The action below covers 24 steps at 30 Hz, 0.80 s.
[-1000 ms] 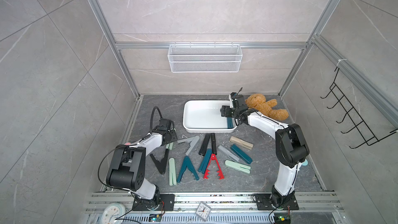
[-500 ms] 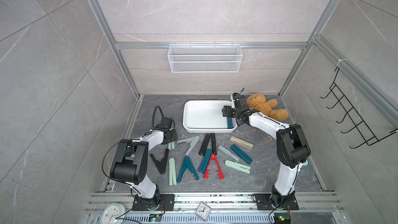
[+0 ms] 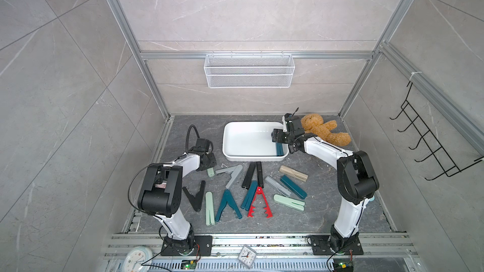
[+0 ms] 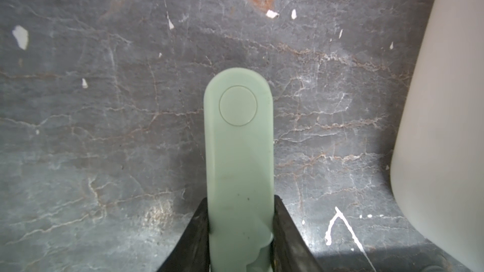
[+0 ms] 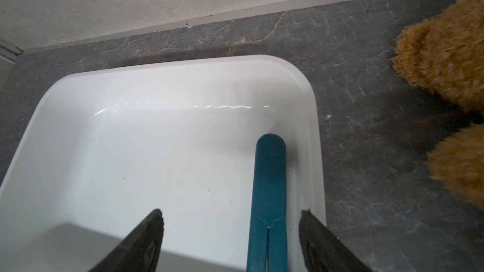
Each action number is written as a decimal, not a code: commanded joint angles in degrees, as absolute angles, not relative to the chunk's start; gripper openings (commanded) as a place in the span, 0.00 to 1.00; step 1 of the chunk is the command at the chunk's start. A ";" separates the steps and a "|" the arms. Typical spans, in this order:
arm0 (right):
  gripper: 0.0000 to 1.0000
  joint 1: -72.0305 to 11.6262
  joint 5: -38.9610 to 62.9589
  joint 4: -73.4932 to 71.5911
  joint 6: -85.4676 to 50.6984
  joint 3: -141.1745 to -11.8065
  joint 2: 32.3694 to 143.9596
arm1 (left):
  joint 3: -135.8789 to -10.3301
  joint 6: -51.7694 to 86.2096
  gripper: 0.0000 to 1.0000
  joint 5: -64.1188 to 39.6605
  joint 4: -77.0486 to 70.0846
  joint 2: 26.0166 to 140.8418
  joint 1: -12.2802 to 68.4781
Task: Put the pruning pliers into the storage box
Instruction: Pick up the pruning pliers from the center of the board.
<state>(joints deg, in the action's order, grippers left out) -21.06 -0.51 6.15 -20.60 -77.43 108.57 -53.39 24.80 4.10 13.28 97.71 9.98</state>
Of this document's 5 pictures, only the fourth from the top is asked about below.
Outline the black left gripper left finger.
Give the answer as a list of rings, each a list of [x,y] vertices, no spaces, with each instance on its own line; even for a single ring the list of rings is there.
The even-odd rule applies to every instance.
[[[176,246],[157,272],[210,271],[209,218],[204,198],[185,228]]]

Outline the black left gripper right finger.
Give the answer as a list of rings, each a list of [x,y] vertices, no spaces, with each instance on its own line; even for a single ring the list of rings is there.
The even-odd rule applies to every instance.
[[[274,240],[271,262],[273,271],[323,271],[298,231],[281,197],[274,196],[272,221]]]

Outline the light green pliers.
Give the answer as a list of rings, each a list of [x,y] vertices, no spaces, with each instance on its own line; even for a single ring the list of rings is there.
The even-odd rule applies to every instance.
[[[204,93],[212,271],[271,271],[274,108],[267,81],[234,67]]]

